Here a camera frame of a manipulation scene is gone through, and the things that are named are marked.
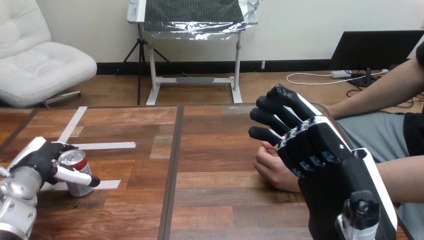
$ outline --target monitor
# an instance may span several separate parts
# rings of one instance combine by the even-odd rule
[[[389,69],[391,65],[405,62],[415,48],[424,30],[399,31],[345,31],[331,58],[331,70],[351,70],[352,77],[357,70],[366,70],[366,77],[348,81],[368,87],[376,78],[371,70]]]

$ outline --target power strip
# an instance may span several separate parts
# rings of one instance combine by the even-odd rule
[[[352,75],[352,71],[350,70],[347,70],[347,72],[344,70],[331,72],[331,76],[333,79],[346,78],[346,77],[350,77],[351,75]]]

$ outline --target person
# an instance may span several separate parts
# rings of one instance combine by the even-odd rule
[[[423,91],[424,43],[415,57],[371,86],[326,106],[354,149],[371,153],[391,200],[402,203],[397,213],[415,240],[424,240],[424,114],[381,110]],[[254,167],[277,189],[300,193],[298,178],[268,142],[262,142]]]

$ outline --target metal stand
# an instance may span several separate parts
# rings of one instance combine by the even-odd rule
[[[137,24],[138,26],[138,35],[139,38],[137,38],[137,42],[135,43],[135,45],[132,47],[131,51],[128,53],[128,55],[126,56],[125,60],[122,62],[123,63],[123,68],[125,69],[125,64],[127,63],[128,58],[130,58],[131,54],[133,54],[134,50],[136,49],[136,47],[138,45],[140,45],[139,48],[139,55],[138,55],[138,95],[137,95],[137,105],[140,105],[140,97],[141,97],[141,88],[142,88],[142,84],[141,84],[141,76],[142,76],[142,66],[146,65],[146,59],[145,59],[145,50],[144,50],[144,45],[149,46],[149,43],[143,38],[142,35],[142,28],[140,23]],[[172,65],[172,62],[168,60],[168,58],[166,58],[162,53],[160,53],[158,50],[156,50],[155,48],[153,48],[153,51],[155,53],[157,53],[163,60],[166,61],[166,63],[172,67],[174,67]],[[115,76],[121,74],[120,69],[118,68],[115,72]],[[181,72],[183,77],[186,77],[186,74],[184,72]]]
[[[348,81],[348,83],[355,85],[357,87],[363,87],[363,88],[367,88],[371,84],[375,83],[375,81],[377,81],[377,78],[371,75],[370,67],[366,68],[366,74],[360,74],[360,73],[352,74],[350,77],[346,77],[346,79],[354,79],[354,80]]]
[[[41,104],[43,104],[45,107],[49,108],[49,104],[55,103],[57,101],[63,100],[63,99],[67,99],[73,96],[81,96],[81,91],[73,91],[70,93],[65,93],[65,94],[61,94],[61,95],[57,95],[54,96],[52,98],[48,98],[44,101],[41,102]]]
[[[228,78],[213,78],[213,77],[177,77],[177,78],[162,78],[156,76],[155,68],[155,57],[154,52],[155,48],[153,47],[153,42],[148,45],[149,59],[150,59],[150,74],[151,74],[151,91],[148,96],[146,105],[151,106],[156,104],[156,99],[158,98],[159,89],[161,84],[182,84],[182,83],[225,83],[231,84],[232,99],[235,104],[241,104],[242,94],[240,93],[239,88],[239,76],[240,76],[240,50],[242,49],[241,45],[241,32],[237,33],[237,43],[235,45],[235,70],[234,76]]]

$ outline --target white wall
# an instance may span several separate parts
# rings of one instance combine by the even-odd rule
[[[137,39],[129,0],[37,0],[54,42],[121,62]],[[417,30],[424,0],[263,0],[242,36],[242,61],[330,59],[343,31]],[[171,61],[233,61],[235,39],[155,41]],[[137,52],[129,61],[137,61]]]

